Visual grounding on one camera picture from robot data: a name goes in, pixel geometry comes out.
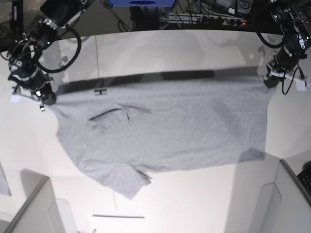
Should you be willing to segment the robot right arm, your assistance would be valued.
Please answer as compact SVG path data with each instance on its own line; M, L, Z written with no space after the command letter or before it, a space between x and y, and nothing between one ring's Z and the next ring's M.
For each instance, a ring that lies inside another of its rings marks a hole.
M68 69L77 59L82 48L82 40L71 23L93 3L91 0L47 0L40 7L42 15L29 32L8 50L9 81L16 83L13 95L20 96L20 90L30 92L30 99L39 103L41 111L46 105L56 103L56 94L52 90L51 74ZM60 37L59 30L71 33L77 40L77 49L70 61L63 67L48 69L39 58Z

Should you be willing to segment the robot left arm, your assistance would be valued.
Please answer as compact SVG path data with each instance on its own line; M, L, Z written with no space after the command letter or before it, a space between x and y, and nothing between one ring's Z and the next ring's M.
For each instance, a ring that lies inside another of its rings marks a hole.
M270 16L280 26L282 41L271 44L261 34L260 27L264 17ZM252 27L260 41L271 49L279 49L273 59L267 63L264 84L268 88L284 83L287 78L294 81L297 72L300 79L305 75L299 62L307 58L306 51L311 47L311 21L301 3L290 4L287 0L255 0L251 10Z

